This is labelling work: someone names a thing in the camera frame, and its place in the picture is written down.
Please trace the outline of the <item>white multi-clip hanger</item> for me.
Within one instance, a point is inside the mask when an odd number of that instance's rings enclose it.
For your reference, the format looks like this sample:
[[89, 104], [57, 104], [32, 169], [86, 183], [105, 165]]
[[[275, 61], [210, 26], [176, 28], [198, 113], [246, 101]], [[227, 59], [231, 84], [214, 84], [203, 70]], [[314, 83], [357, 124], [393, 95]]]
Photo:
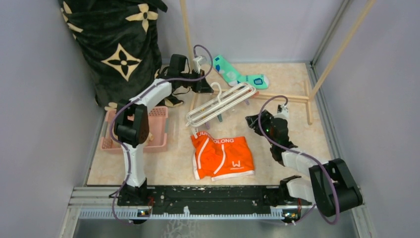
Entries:
[[199, 127], [214, 117], [222, 114], [233, 106], [256, 94], [257, 89], [249, 83], [239, 83], [228, 90], [222, 90], [221, 85], [213, 82], [211, 88], [217, 87], [216, 97], [195, 107], [186, 114], [187, 127]]

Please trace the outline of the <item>white corner clothes peg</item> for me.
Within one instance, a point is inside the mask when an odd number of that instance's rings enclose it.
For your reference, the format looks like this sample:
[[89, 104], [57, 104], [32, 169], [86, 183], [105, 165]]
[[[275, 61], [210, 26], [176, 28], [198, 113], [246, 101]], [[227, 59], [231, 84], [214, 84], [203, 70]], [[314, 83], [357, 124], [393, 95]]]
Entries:
[[193, 134], [193, 136], [194, 136], [194, 138], [198, 138], [198, 135], [197, 135], [197, 129], [194, 127], [194, 128], [192, 128], [192, 134]]

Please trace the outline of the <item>orange underwear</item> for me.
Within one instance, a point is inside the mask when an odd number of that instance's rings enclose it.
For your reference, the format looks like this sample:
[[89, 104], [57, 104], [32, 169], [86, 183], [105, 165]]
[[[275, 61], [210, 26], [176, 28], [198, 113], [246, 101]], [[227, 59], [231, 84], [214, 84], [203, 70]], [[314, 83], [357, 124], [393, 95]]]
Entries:
[[206, 131], [191, 136], [194, 152], [193, 175], [196, 180], [212, 181], [252, 176], [254, 159], [245, 137], [213, 138]]

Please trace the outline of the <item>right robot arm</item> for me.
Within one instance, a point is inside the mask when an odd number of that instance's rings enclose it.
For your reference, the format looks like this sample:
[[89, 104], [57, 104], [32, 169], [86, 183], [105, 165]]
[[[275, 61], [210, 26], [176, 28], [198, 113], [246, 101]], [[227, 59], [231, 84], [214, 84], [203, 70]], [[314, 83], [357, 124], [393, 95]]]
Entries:
[[245, 117], [248, 127], [268, 140], [276, 162], [308, 177], [283, 179], [279, 190], [281, 202], [292, 204], [301, 198], [314, 203], [325, 217], [362, 205], [361, 191], [345, 161], [340, 158], [318, 160], [303, 152], [290, 140], [288, 118], [288, 110], [282, 108], [278, 108], [274, 115], [263, 110], [260, 114]]

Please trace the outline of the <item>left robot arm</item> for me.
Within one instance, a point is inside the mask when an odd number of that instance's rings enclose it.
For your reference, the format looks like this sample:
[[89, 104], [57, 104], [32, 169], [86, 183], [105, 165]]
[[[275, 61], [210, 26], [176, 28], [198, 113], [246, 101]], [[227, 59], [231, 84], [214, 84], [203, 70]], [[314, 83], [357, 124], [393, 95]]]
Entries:
[[117, 104], [117, 112], [111, 123], [112, 138], [118, 142], [124, 155], [126, 178], [114, 198], [119, 206], [145, 206], [150, 201], [147, 178], [144, 169], [144, 147], [149, 136], [149, 113], [162, 100], [179, 87], [191, 88], [197, 93], [211, 93], [201, 65], [204, 56], [192, 60], [192, 71], [184, 73], [186, 58], [173, 55], [165, 68], [163, 78], [155, 79], [143, 92]]

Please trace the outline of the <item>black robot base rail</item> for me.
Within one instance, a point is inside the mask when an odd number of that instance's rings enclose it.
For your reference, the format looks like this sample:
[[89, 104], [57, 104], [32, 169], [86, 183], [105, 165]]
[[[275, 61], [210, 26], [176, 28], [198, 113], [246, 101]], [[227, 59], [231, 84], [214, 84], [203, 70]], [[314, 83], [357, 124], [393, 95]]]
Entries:
[[286, 196], [277, 185], [125, 185], [117, 196], [118, 206], [145, 206], [154, 215], [265, 215], [277, 206], [309, 205]]

